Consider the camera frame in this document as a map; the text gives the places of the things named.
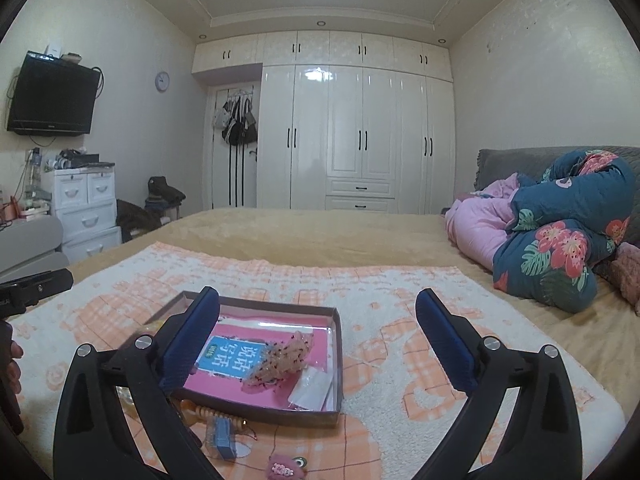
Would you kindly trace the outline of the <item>left hand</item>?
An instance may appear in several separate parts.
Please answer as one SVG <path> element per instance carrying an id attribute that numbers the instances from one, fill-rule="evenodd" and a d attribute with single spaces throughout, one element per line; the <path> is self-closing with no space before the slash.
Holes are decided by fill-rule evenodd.
<path id="1" fill-rule="evenodd" d="M 18 365 L 18 360 L 24 356 L 23 348 L 14 340 L 10 345 L 10 356 L 8 365 L 6 366 L 6 377 L 14 394 L 20 394 L 22 391 L 21 374 L 22 371 Z"/>

